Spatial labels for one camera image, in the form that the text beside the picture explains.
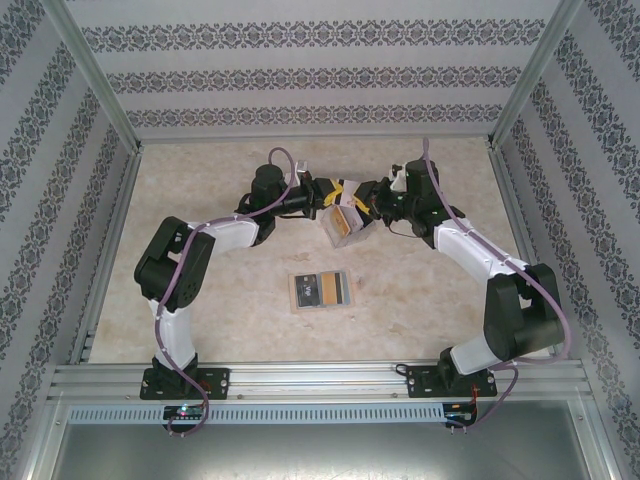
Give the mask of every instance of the patterned wallpaper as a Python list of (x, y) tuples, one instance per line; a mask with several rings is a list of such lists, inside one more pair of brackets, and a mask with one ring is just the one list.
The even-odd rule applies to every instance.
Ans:
[(585, 1), (503, 146), (623, 478), (640, 478), (640, 15)]
[(37, 0), (0, 5), (0, 479), (68, 360), (129, 154)]
[(487, 134), (558, 0), (314, 3), (68, 5), (138, 135), (166, 140)]

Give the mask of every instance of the box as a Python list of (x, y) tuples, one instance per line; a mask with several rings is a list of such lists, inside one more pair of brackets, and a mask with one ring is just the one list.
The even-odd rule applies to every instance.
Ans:
[(342, 205), (327, 208), (320, 218), (320, 223), (327, 232), (333, 248), (342, 248), (365, 240), (376, 225), (357, 208)]

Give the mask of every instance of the purple cable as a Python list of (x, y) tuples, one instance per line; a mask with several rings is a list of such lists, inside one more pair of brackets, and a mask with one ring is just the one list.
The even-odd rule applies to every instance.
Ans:
[(160, 351), (164, 354), (164, 358), (167, 360), (167, 363), (169, 363), (169, 365), (171, 365), (171, 368), (173, 368), (178, 375), (180, 375), (182, 378), (184, 378), (187, 382), (189, 382), (197, 391), (198, 393), (200, 393), (200, 395), (202, 395), (202, 400), (204, 403), (204, 414), (202, 415), (202, 417), (200, 418), (200, 422), (198, 424), (196, 424), (192, 429), (177, 434), (176, 432), (174, 432), (173, 430), (171, 430), (171, 425), (173, 423), (174, 418), (170, 418), (169, 422), (167, 423), (167, 430), (169, 431), (169, 435), (180, 435), (180, 437), (184, 438), (186, 436), (192, 435), (194, 433), (196, 433), (198, 430), (200, 430), (200, 428), (202, 428), (202, 426), (205, 424), (205, 422), (207, 421), (207, 419), (209, 418), (209, 397), (207, 396), (207, 392), (204, 391), (204, 389), (198, 385), (198, 382), (196, 382), (195, 380), (193, 380), (189, 375), (187, 375), (184, 370), (182, 370), (177, 364), (176, 362), (173, 360), (173, 358), (171, 358), (171, 356), (168, 354), (167, 352), (167, 348), (164, 345), (164, 342), (162, 341), (162, 335), (160, 334), (160, 320), (162, 318), (162, 312), (164, 310), (165, 305), (167, 304), (167, 302), (169, 301), (169, 298), (171, 298), (171, 294), (173, 293), (173, 290), (175, 290), (176, 288), (176, 284), (178, 283), (178, 279), (180, 278), (180, 273), (182, 272), (182, 269), (184, 267), (184, 263), (187, 259), (187, 253), (189, 252), (189, 249), (191, 248), (191, 244), (193, 243), (193, 240), (195, 238), (195, 236), (198, 234), (198, 232), (204, 230), (207, 227), (210, 227), (212, 225), (216, 225), (218, 223), (223, 223), (223, 222), (228, 222), (228, 221), (236, 221), (236, 220), (242, 220), (245, 218), (252, 218), (252, 217), (256, 217), (258, 215), (261, 215), (265, 212), (268, 212), (269, 210), (271, 210), (272, 208), (276, 207), (277, 205), (280, 204), (280, 202), (282, 202), (285, 197), (289, 194), (289, 191), (291, 190), (291, 187), (293, 187), (295, 181), (296, 181), (296, 166), (295, 166), (295, 162), (293, 161), (293, 157), (291, 156), (291, 154), (289, 152), (287, 152), (284, 148), (282, 147), (275, 147), (273, 148), (270, 152), (269, 152), (269, 157), (268, 157), (268, 161), (269, 163), (273, 163), (272, 162), (272, 157), (274, 152), (282, 152), (287, 156), (287, 159), (289, 160), (289, 163), (291, 165), (291, 178), (289, 179), (289, 184), (287, 185), (287, 188), (285, 189), (284, 193), (282, 195), (280, 195), (280, 197), (273, 202), (271, 205), (268, 205), (264, 208), (261, 208), (260, 210), (256, 210), (255, 212), (251, 212), (249, 214), (246, 215), (234, 215), (232, 217), (223, 217), (223, 218), (217, 218), (215, 220), (211, 220), (209, 222), (206, 223), (202, 223), (200, 225), (198, 225), (197, 227), (195, 227), (192, 231), (191, 234), (189, 235), (189, 237), (187, 238), (187, 242), (184, 245), (184, 248), (182, 250), (182, 255), (180, 256), (180, 260), (178, 261), (178, 266), (176, 267), (175, 272), (173, 273), (173, 277), (171, 277), (171, 281), (169, 282), (169, 286), (167, 287), (167, 290), (164, 293), (164, 296), (162, 297), (162, 300), (160, 300), (160, 303), (158, 304), (158, 309), (156, 311), (156, 320), (155, 320), (155, 336), (156, 336), (156, 342), (158, 343), (158, 347), (160, 347)]
[(478, 421), (476, 421), (473, 425), (468, 426), (467, 430), (474, 429), (478, 425), (481, 425), (487, 418), (489, 418), (491, 415), (493, 415), (495, 413), (495, 411), (498, 409), (498, 407), (500, 407), (500, 405), (502, 405), (502, 403), (505, 401), (505, 399), (509, 396), (509, 394), (513, 390), (513, 387), (516, 386), (516, 382), (518, 381), (518, 377), (520, 376), (520, 374), (518, 372), (518, 369), (514, 365), (502, 365), (500, 367), (495, 367), (494, 370), (495, 371), (498, 371), (498, 370), (512, 370), (513, 371), (513, 379), (511, 380), (511, 383), (509, 384), (507, 389), (504, 391), (504, 393), (502, 395), (500, 395), (500, 398), (498, 399), (498, 401), (496, 403), (494, 403), (491, 406), (491, 408), (489, 410), (487, 410), (487, 413), (485, 413)]
[(496, 250), (493, 247), (493, 245), (485, 241), (484, 238), (476, 234), (473, 230), (469, 229), (464, 223), (460, 221), (460, 219), (456, 216), (456, 214), (453, 213), (453, 210), (451, 209), (451, 205), (449, 205), (449, 202), (447, 202), (447, 199), (444, 196), (444, 193), (440, 189), (438, 180), (436, 179), (436, 176), (433, 173), (433, 167), (431, 166), (431, 158), (429, 158), (429, 139), (426, 137), (422, 139), (422, 151), (423, 151), (422, 158), (424, 158), (424, 161), (427, 164), (427, 170), (429, 172), (429, 177), (431, 178), (431, 183), (433, 183), (436, 193), (440, 198), (440, 202), (442, 203), (445, 210), (449, 214), (449, 217), (451, 217), (451, 220), (455, 222), (455, 224), (458, 226), (458, 228), (460, 228), (460, 230), (462, 230), (464, 233), (471, 236), (476, 242), (478, 242), (484, 248), (489, 250), (496, 258), (504, 262), (505, 265), (511, 268), (514, 272), (520, 275), (529, 285), (535, 288), (538, 291), (538, 293), (540, 293), (540, 295), (542, 295), (542, 297), (549, 303), (549, 305), (551, 305), (551, 308), (553, 308), (553, 311), (556, 313), (556, 315), (560, 319), (560, 323), (562, 324), (562, 330), (564, 331), (564, 345), (562, 346), (562, 350), (558, 355), (555, 355), (550, 358), (545, 358), (545, 359), (518, 357), (515, 360), (518, 360), (522, 363), (545, 365), (545, 364), (551, 364), (551, 363), (555, 363), (560, 360), (566, 359), (569, 356), (569, 350), (571, 349), (571, 342), (572, 342), (571, 327), (569, 326), (569, 321), (567, 320), (567, 317), (562, 311), (562, 308), (560, 308), (560, 305), (558, 305), (558, 302), (556, 302), (556, 300), (551, 296), (549, 292), (547, 292), (544, 289), (542, 285), (540, 285), (533, 278), (531, 278), (531, 276), (527, 274), (527, 272), (519, 268), (513, 262), (509, 261), (509, 259), (504, 255), (502, 255), (502, 253), (500, 253), (498, 250)]

